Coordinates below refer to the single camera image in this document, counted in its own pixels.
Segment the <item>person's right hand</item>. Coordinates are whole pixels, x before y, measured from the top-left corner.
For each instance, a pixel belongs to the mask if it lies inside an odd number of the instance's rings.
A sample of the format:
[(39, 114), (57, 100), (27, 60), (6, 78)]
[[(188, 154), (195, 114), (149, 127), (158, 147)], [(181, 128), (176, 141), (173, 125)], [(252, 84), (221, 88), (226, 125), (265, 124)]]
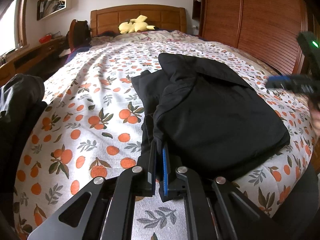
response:
[(311, 116), (311, 125), (313, 127), (313, 131), (320, 137), (320, 111), (319, 104), (314, 103), (311, 99), (308, 100), (308, 107)]

